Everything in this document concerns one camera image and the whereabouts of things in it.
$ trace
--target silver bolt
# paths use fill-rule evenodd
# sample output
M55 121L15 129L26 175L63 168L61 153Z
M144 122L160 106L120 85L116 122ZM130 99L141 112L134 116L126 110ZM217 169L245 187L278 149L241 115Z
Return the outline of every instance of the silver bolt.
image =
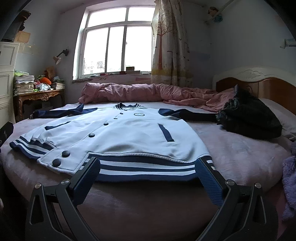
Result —
M261 186L260 183L255 183L255 187L257 187L257 188L261 188L262 186Z
M67 185L69 183L69 179L64 179L63 181L61 181L62 185Z
M41 183L36 183L35 188L38 189L39 187L41 187Z
M227 180L226 183L229 185L229 186L233 186L235 184L235 182L231 179Z

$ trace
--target orange object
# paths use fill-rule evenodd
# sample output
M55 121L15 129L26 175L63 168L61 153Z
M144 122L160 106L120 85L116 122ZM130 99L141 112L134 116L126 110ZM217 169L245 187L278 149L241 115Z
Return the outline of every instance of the orange object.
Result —
M46 77L43 77L42 79L40 79L39 82L40 83L45 83L45 84L48 84L48 85L52 84L52 82Z

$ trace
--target white pillow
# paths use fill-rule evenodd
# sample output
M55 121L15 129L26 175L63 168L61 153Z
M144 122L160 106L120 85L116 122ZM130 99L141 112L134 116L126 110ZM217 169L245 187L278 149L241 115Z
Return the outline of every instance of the white pillow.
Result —
M296 115L282 107L280 104L264 98L259 98L279 119L283 130L282 136L296 140Z

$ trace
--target bed sheet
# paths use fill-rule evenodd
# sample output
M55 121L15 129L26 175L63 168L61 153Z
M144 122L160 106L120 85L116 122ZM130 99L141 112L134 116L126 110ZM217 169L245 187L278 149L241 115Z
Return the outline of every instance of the bed sheet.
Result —
M162 102L138 102L149 108L185 108ZM87 104L87 108L104 108L115 103ZM68 104L59 109L71 109ZM2 146L1 161L6 175L18 191L30 199L37 182L55 185L68 177L54 173L13 151L9 142L21 134L53 119L27 119L14 125L14 133ZM260 182L270 189L281 178L282 162L289 156L290 141L279 137L272 141L254 140L222 130L215 123L189 122L203 140L214 165L225 179L240 185ZM78 209L100 240L195 240L211 220L217 207L202 187L193 183L130 182L95 183Z

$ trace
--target headboard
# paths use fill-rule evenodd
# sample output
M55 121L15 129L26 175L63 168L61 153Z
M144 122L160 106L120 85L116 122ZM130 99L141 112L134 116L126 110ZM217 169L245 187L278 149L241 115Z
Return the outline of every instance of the headboard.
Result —
M213 78L213 89L217 92L237 84L254 96L270 99L296 115L295 75L270 67L242 67Z

